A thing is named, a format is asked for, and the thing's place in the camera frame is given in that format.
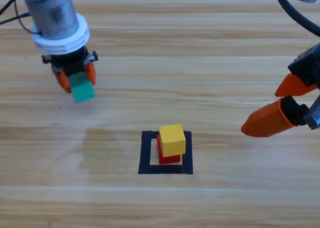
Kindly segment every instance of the silver motor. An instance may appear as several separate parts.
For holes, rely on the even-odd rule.
[[[79,29],[72,0],[25,0],[25,3],[43,38],[60,40]]]

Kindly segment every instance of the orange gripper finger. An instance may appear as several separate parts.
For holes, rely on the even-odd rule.
[[[308,92],[311,92],[317,88],[316,85],[311,85],[307,87],[300,78],[289,73],[283,82],[280,84],[279,88],[275,92],[277,97],[286,96],[303,96]]]
[[[293,125],[281,109],[281,99],[253,112],[243,124],[241,131],[252,137],[269,137],[283,132]]]
[[[55,73],[55,77],[60,86],[64,89],[64,91],[66,91],[66,93],[71,93],[70,84],[65,73]]]
[[[90,64],[86,65],[85,72],[86,72],[87,78],[91,81],[92,86],[94,86],[96,83],[96,73],[95,73],[96,69],[94,67],[94,64],[90,63]]]

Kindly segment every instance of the black tape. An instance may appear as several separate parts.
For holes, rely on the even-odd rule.
[[[192,133],[184,131],[186,146],[182,156],[182,165],[150,165],[151,141],[156,139],[158,131],[142,131],[141,152],[138,174],[188,174],[194,173],[192,154]]]

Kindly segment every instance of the wooden table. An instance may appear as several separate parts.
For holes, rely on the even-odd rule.
[[[318,43],[277,0],[73,1],[100,57],[89,102],[18,22],[0,27],[1,228],[320,227],[319,130],[240,131]],[[293,4],[320,22],[318,3]],[[142,131],[175,123],[192,131],[194,174],[139,175]]]

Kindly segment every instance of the stacked blocks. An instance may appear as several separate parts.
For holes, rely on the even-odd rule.
[[[186,153],[186,137],[181,124],[160,127],[157,141],[160,164],[178,163]]]

